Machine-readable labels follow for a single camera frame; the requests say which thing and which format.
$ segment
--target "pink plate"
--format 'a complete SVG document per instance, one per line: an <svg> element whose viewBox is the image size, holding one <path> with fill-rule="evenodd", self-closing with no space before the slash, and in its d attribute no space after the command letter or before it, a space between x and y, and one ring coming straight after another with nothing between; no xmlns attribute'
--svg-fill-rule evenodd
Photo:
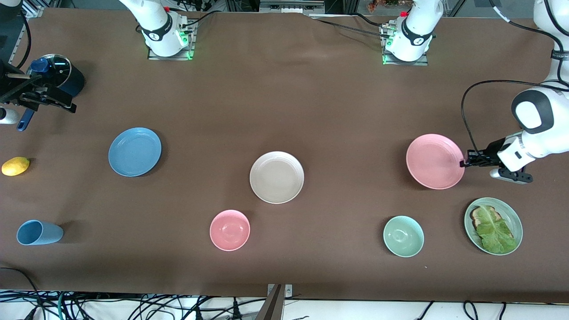
<svg viewBox="0 0 569 320"><path fill-rule="evenodd" d="M247 242L250 225L247 217L236 210L225 210L213 218L209 237L223 251L237 250Z"/></svg>
<svg viewBox="0 0 569 320"><path fill-rule="evenodd" d="M425 134L407 149L407 168L420 184L431 189L447 189L460 181L464 168L460 148L447 137Z"/></svg>

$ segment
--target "white floor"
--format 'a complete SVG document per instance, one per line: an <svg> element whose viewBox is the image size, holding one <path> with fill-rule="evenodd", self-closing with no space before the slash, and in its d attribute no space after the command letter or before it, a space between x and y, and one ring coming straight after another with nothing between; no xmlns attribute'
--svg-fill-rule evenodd
<svg viewBox="0 0 569 320"><path fill-rule="evenodd" d="M239 298L238 302L251 300L252 298ZM195 298L181 299L182 304L191 307L196 302ZM232 298L214 298L203 304L203 308L227 308L231 307ZM420 317L427 302L376 302L376 301L286 301L283 320L415 320ZM175 301L172 306L179 306ZM253 313L261 308L261 302L250 303L240 307L242 314ZM84 309L95 320L126 320L131 312L137 309L138 302L88 302ZM500 303L476 303L476 309L480 320L498 320L502 305ZM23 319L32 309L27 302L0 303L0 320ZM176 309L163 309L174 314L174 319L182 317L182 311ZM205 320L209 320L219 312L203 313ZM37 311L34 320L43 319L41 312ZM49 320L58 320L51 315ZM464 314L462 303L436 302L428 311L424 320L468 320ZM561 305L530 305L508 304L503 320L567 320L569 319L569 306ZM172 315L158 312L150 320L172 320ZM192 313L187 320L195 320Z"/></svg>

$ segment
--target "plate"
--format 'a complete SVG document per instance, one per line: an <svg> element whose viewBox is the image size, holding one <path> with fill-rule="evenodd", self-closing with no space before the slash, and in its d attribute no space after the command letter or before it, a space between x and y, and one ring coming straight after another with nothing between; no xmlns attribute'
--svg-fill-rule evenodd
<svg viewBox="0 0 569 320"><path fill-rule="evenodd" d="M384 243L395 255L403 258L415 256L423 249L423 229L408 216L391 218L384 228Z"/></svg>
<svg viewBox="0 0 569 320"><path fill-rule="evenodd" d="M427 188L448 189L464 175L460 148L440 134L425 134L413 140L406 160L413 178Z"/></svg>
<svg viewBox="0 0 569 320"><path fill-rule="evenodd" d="M237 210L225 210L213 218L209 237L223 251L235 251L249 239L251 227L247 217Z"/></svg>
<svg viewBox="0 0 569 320"><path fill-rule="evenodd" d="M125 177L143 175L158 163L160 138L146 128L132 128L118 135L109 148L110 167Z"/></svg>
<svg viewBox="0 0 569 320"><path fill-rule="evenodd" d="M255 161L249 183L261 200L272 204L285 203L300 193L304 185L304 170L292 155L273 151Z"/></svg>
<svg viewBox="0 0 569 320"><path fill-rule="evenodd" d="M492 253L482 247L482 240L480 239L480 236L478 236L478 233L474 228L474 224L472 223L472 218L470 217L472 211L476 209L476 207L480 206L492 206L496 209L496 212L498 212L505 220L506 225L508 226L510 232L514 236L514 239L518 243L516 248L514 248L512 251L508 253L499 254L499 253ZM472 241L472 243L474 243L474 245L476 245L480 250L495 256L505 256L516 251L516 249L518 249L519 245L522 243L522 238L523 238L522 222L520 221L517 213L507 203L495 198L480 198L474 200L470 204L470 206L468 206L468 208L466 209L466 213L464 214L464 229L466 229L466 233L470 238L470 240Z"/></svg>

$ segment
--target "white plate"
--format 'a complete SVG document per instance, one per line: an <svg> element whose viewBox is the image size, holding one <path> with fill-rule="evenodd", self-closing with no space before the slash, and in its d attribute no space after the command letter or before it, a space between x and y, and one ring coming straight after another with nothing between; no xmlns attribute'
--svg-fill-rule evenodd
<svg viewBox="0 0 569 320"><path fill-rule="evenodd" d="M261 200L280 204L293 200L304 184L304 170L292 155L273 151L255 161L249 174L251 189Z"/></svg>

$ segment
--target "yellow lemon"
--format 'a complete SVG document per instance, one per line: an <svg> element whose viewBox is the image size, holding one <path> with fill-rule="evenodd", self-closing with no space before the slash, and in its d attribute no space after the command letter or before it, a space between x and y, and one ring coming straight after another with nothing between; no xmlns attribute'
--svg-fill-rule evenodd
<svg viewBox="0 0 569 320"><path fill-rule="evenodd" d="M28 169L30 166L30 160L24 157L15 157L6 161L2 165L2 173L13 177L19 175Z"/></svg>

